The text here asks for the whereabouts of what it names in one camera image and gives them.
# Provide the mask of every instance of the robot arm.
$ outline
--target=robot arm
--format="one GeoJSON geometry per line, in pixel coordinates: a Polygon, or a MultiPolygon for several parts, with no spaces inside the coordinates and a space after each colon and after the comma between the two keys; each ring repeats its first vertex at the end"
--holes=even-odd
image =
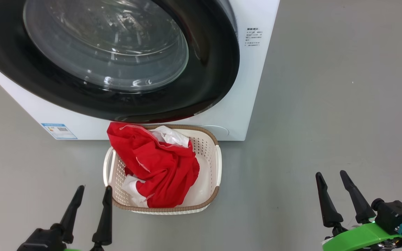
{"type": "Polygon", "coordinates": [[[322,174],[316,173],[323,225],[333,228],[333,236],[326,237],[322,242],[323,250],[375,251],[402,248],[402,202],[396,200],[386,203],[382,199],[376,199],[370,206],[344,170],[340,172],[340,176],[353,202],[356,221],[362,225],[351,230],[341,226],[343,218],[328,195],[328,186],[322,174]]]}
{"type": "MultiPolygon", "coordinates": [[[[36,229],[29,238],[21,244],[17,251],[64,251],[66,243],[74,241],[72,232],[74,230],[75,216],[83,198],[84,186],[79,186],[72,201],[67,207],[60,223],[54,223],[50,229],[36,229]]],[[[113,189],[107,186],[103,197],[103,211],[100,217],[99,227],[94,233],[92,241],[94,247],[91,251],[103,251],[102,246],[110,245],[112,242],[112,197],[113,189]]]]}

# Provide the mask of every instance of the white plastic basket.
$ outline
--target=white plastic basket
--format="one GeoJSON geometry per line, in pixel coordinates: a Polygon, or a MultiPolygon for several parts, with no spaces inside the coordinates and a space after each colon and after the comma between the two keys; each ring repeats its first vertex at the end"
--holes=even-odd
{"type": "MultiPolygon", "coordinates": [[[[174,215],[198,213],[206,209],[218,194],[221,183],[222,157],[221,149],[215,136],[200,127],[189,125],[168,125],[190,138],[196,159],[200,164],[200,172],[195,184],[189,189],[184,202],[174,208],[144,208],[138,207],[121,186],[125,180],[125,163],[111,147],[105,156],[103,165],[103,181],[105,186],[113,188],[113,204],[117,207],[135,213],[174,215]]],[[[152,130],[157,125],[145,126],[152,130]]]]}

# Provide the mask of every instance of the concrete floor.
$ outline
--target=concrete floor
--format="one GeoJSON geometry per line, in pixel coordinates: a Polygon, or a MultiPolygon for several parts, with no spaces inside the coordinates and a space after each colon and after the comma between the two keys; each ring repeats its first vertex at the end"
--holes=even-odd
{"type": "MultiPolygon", "coordinates": [[[[108,142],[55,141],[0,88],[0,250],[59,221],[86,184],[72,248],[89,250],[102,210],[108,142]]],[[[205,211],[113,210],[107,251],[319,251],[314,174],[345,227],[338,172],[371,202],[402,201],[402,1],[282,0],[247,140],[221,143],[220,193],[205,211]]]]}

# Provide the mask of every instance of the washing machine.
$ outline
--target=washing machine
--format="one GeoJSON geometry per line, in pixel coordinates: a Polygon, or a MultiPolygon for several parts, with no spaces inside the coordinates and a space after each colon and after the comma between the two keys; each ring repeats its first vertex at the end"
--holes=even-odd
{"type": "Polygon", "coordinates": [[[56,139],[121,121],[243,141],[278,4],[0,0],[0,85],[56,139]]]}

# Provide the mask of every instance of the door glass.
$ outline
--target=door glass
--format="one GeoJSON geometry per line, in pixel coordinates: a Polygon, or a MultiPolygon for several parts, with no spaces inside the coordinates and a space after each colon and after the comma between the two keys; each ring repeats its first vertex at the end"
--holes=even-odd
{"type": "Polygon", "coordinates": [[[52,62],[104,89],[151,91],[188,62],[181,29],[151,0],[27,0],[24,25],[52,62]]]}

